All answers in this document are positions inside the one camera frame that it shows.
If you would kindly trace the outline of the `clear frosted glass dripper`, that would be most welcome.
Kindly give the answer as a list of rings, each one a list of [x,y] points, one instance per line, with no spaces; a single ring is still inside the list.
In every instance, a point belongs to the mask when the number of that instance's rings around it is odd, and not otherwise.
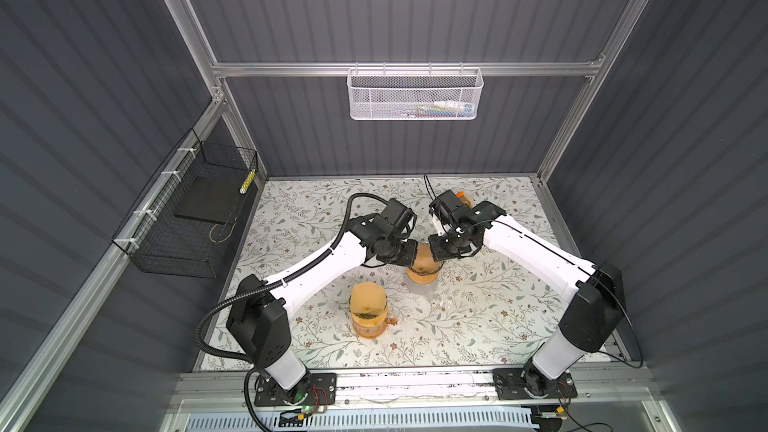
[[[416,295],[420,296],[431,296],[434,294],[434,292],[437,289],[437,282],[432,282],[429,284],[420,284],[415,282],[407,282],[406,286],[408,290]]]

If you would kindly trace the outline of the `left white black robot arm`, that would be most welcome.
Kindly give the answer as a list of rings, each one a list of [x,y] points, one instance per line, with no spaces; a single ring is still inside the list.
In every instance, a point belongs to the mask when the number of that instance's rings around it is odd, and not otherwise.
[[[418,242],[410,238],[415,214],[381,212],[356,217],[333,240],[294,266],[265,279],[243,279],[238,293],[253,295],[231,306],[226,327],[260,376],[269,378],[281,399],[300,403],[311,388],[311,373],[291,350],[290,320],[336,278],[374,258],[410,266]]]

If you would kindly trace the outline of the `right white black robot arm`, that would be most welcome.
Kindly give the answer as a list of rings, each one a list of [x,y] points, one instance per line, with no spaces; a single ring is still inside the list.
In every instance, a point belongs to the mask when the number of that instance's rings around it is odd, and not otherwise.
[[[436,233],[428,238],[433,259],[463,259],[489,248],[542,280],[566,305],[552,335],[521,372],[533,398],[552,394],[568,369],[598,353],[625,318],[621,272],[577,257],[531,232],[505,210],[483,201],[470,207],[447,192],[429,205]]]

